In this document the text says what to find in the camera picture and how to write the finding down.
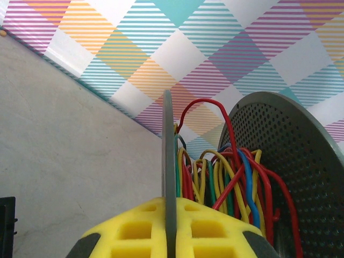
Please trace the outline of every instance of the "yellow sponge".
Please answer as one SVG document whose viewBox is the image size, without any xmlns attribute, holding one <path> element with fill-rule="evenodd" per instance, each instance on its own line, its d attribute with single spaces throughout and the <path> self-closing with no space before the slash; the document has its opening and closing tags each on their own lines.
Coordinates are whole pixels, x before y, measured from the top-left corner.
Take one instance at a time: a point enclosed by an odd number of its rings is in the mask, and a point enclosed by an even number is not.
<svg viewBox="0 0 344 258">
<path fill-rule="evenodd" d="M 164 213 L 164 199 L 156 198 L 88 230 L 84 240 L 91 235 L 98 238 L 93 246 L 84 245 L 91 248 L 87 257 L 167 258 Z M 177 199 L 177 258 L 256 258 L 244 231 L 261 235 L 250 224 L 188 199 Z M 81 250 L 82 246 L 73 248 L 67 257 Z"/>
</svg>

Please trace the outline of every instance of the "checkered patterned background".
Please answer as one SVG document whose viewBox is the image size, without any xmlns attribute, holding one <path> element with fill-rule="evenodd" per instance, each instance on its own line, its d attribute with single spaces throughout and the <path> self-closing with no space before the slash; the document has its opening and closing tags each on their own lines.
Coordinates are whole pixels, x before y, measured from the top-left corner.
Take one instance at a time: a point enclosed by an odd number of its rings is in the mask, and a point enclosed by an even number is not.
<svg viewBox="0 0 344 258">
<path fill-rule="evenodd" d="M 208 97 L 227 112 L 255 91 L 306 107 L 344 149 L 344 0 L 0 0 L 17 40 L 157 135 Z M 223 119 L 198 104 L 181 130 L 193 157 Z"/>
</svg>

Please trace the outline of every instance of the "green wire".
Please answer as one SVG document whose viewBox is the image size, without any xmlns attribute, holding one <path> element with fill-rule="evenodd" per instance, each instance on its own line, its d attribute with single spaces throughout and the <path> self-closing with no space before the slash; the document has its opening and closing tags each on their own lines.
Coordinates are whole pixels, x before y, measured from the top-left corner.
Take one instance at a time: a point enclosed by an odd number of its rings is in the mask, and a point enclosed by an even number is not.
<svg viewBox="0 0 344 258">
<path fill-rule="evenodd" d="M 210 181 L 210 197 L 211 197 L 211 206 L 213 206 L 216 202 L 216 195 L 215 195 L 215 188 L 214 188 L 214 172 L 213 172 L 213 166 L 209 160 L 207 160 L 208 163 L 208 170 L 209 170 L 209 181 Z"/>
<path fill-rule="evenodd" d="M 230 183 L 231 178 L 228 173 L 226 173 L 225 176 L 225 184 L 226 186 Z M 232 196 L 232 191 L 227 196 L 227 209 L 228 209 L 228 215 L 234 217 L 234 207 L 233 207 L 233 196 Z"/>
<path fill-rule="evenodd" d="M 184 139 L 179 135 L 176 134 L 174 136 L 174 166 L 176 170 L 176 196 L 181 196 L 181 185 L 180 185 L 180 178 L 179 178 L 179 167 L 178 167 L 178 139 L 182 142 L 184 149 L 187 149 L 187 145 L 185 144 Z"/>
</svg>

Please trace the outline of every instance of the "gray rubber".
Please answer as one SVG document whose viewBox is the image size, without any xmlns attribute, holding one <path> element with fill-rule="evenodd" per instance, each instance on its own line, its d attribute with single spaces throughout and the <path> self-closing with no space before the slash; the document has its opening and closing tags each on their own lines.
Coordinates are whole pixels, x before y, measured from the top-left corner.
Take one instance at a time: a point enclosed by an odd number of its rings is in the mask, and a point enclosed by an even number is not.
<svg viewBox="0 0 344 258">
<path fill-rule="evenodd" d="M 162 196 L 166 200 L 167 257 L 176 257 L 177 200 L 174 166 L 174 128 L 172 97 L 169 90 L 163 94 L 162 114 Z"/>
<path fill-rule="evenodd" d="M 287 184 L 299 218 L 304 257 L 343 257 L 344 157 L 322 125 L 285 96 L 256 92 L 230 113 L 238 147 L 263 151 L 261 163 Z M 224 127 L 219 147 L 228 143 Z M 290 215 L 276 182 L 274 208 L 291 228 Z"/>
</svg>

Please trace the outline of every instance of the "perforated circular panel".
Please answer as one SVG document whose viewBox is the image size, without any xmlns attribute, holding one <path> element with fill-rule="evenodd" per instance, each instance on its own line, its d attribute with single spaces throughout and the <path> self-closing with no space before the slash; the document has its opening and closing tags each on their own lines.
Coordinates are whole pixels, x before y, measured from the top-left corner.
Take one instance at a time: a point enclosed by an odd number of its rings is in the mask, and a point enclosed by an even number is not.
<svg viewBox="0 0 344 258">
<path fill-rule="evenodd" d="M 270 92 L 244 97 L 230 118 L 238 147 L 261 149 L 262 164 L 287 184 L 298 212 L 304 256 L 343 257 L 344 157 L 331 136 L 302 106 Z M 219 147 L 228 142 L 224 127 Z M 281 224 L 290 228 L 284 197 L 271 183 L 274 208 L 281 208 Z"/>
</svg>

